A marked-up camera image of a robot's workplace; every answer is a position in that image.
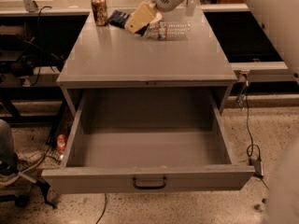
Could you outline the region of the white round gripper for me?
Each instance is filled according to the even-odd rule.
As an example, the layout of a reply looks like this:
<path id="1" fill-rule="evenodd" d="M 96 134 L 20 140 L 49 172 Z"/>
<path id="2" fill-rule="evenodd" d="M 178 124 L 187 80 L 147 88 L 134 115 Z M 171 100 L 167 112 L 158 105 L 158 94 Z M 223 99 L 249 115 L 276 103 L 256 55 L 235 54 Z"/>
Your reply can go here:
<path id="1" fill-rule="evenodd" d="M 129 16 L 124 28 L 131 34 L 143 35 L 156 18 L 157 9 L 162 12 L 174 10 L 184 0 L 150 0 L 141 2 Z"/>

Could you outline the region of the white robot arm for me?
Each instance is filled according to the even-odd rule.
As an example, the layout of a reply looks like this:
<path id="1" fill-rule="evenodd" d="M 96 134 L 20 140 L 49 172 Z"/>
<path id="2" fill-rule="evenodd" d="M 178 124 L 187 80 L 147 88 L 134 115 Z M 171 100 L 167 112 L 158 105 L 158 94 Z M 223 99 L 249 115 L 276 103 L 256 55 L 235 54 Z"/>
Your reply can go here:
<path id="1" fill-rule="evenodd" d="M 299 69 L 299 0 L 244 0 L 295 75 Z M 132 34 L 153 22 L 160 12 L 183 0 L 145 0 L 130 15 L 125 29 Z M 289 144 L 272 174 L 263 224 L 299 224 L 299 140 Z"/>

